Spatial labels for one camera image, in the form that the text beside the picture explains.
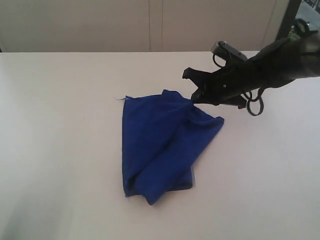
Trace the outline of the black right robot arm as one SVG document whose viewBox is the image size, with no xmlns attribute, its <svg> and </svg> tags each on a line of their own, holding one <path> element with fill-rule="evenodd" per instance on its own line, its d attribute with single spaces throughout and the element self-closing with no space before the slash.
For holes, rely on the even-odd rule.
<svg viewBox="0 0 320 240">
<path fill-rule="evenodd" d="M 225 60 L 217 71 L 186 68 L 183 79 L 191 80 L 197 90 L 191 95 L 195 104 L 230 105 L 243 109 L 245 93 L 280 88 L 296 79 L 320 75 L 320 34 L 310 31 L 297 40 L 282 38 L 267 45 L 251 58 L 224 41 L 211 50 Z"/>
</svg>

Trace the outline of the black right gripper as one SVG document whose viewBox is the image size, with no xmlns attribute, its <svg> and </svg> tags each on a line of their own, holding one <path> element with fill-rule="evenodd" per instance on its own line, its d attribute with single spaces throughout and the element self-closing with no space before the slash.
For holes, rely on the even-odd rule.
<svg viewBox="0 0 320 240">
<path fill-rule="evenodd" d="M 211 105 L 246 105 L 260 102 L 265 88 L 265 67 L 261 61 L 249 59 L 225 66 L 214 72 L 191 67 L 183 71 L 182 79 L 192 81 L 198 88 L 192 95 L 193 103 Z"/>
</svg>

